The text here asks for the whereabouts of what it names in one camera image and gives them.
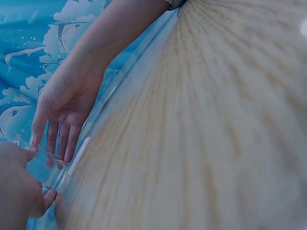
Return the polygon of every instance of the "knuckle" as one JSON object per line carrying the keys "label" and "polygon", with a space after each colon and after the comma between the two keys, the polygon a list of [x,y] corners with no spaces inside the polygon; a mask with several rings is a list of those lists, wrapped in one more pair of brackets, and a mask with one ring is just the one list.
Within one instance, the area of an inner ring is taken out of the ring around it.
{"label": "knuckle", "polygon": [[62,135],[62,136],[59,137],[59,141],[60,142],[67,142],[68,141],[68,137]]}
{"label": "knuckle", "polygon": [[57,135],[50,134],[50,133],[47,134],[47,139],[51,142],[57,141],[57,138],[58,138]]}
{"label": "knuckle", "polygon": [[32,131],[35,132],[35,133],[38,133],[38,132],[42,131],[42,128],[39,125],[37,125],[36,123],[32,123]]}

